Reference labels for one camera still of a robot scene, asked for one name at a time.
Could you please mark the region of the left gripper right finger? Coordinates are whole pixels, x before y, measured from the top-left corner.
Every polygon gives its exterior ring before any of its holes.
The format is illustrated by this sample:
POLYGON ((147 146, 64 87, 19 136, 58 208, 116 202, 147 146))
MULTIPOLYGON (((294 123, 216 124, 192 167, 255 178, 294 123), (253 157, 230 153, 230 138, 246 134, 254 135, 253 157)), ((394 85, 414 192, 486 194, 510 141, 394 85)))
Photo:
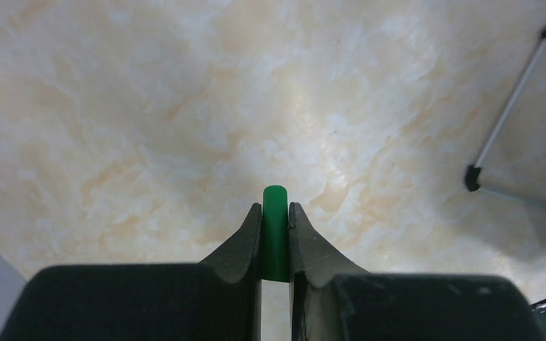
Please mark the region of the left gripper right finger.
POLYGON ((542 340, 500 276, 370 273, 289 206, 293 340, 542 340))

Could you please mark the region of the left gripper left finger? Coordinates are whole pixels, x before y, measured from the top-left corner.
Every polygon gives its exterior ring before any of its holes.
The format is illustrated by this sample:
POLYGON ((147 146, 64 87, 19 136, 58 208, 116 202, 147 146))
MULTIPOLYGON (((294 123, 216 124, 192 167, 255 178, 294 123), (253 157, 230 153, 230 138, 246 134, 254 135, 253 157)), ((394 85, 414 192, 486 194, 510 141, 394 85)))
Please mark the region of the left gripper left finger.
POLYGON ((197 263, 51 266, 0 340, 259 340, 262 207, 197 263))

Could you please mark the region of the green marker cap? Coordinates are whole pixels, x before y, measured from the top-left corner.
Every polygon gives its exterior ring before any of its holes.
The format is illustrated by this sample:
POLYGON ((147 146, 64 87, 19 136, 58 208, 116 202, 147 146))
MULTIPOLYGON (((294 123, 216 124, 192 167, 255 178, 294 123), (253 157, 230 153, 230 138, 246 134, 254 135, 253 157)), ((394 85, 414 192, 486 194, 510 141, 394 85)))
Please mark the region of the green marker cap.
POLYGON ((262 278, 289 282, 288 194, 286 188, 271 185, 263 191, 262 278))

